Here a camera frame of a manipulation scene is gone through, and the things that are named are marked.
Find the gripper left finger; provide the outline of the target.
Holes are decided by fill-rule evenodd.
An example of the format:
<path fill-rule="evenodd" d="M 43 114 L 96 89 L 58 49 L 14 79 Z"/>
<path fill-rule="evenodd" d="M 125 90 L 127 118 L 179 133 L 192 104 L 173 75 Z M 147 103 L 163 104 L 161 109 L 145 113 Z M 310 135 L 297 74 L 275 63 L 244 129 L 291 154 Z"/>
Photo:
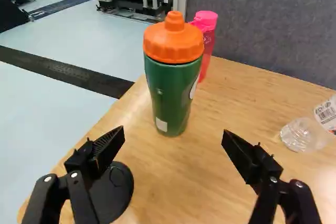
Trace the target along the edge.
<path fill-rule="evenodd" d="M 39 178 L 22 223 L 59 223 L 65 201 L 75 223 L 112 223 L 125 211 L 124 165 L 114 161 L 125 142 L 122 126 L 87 139 L 64 162 L 66 174 Z"/>

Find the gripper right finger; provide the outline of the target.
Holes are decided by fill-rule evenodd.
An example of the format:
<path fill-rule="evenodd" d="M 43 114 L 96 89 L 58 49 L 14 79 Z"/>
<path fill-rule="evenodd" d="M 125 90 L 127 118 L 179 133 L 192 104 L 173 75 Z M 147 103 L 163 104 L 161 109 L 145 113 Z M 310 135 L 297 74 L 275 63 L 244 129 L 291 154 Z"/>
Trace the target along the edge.
<path fill-rule="evenodd" d="M 260 144 L 252 145 L 224 130 L 221 145 L 258 196 L 249 223 L 273 223 L 278 206 L 286 223 L 321 223 L 310 187 L 297 179 L 282 181 L 282 166 Z"/>

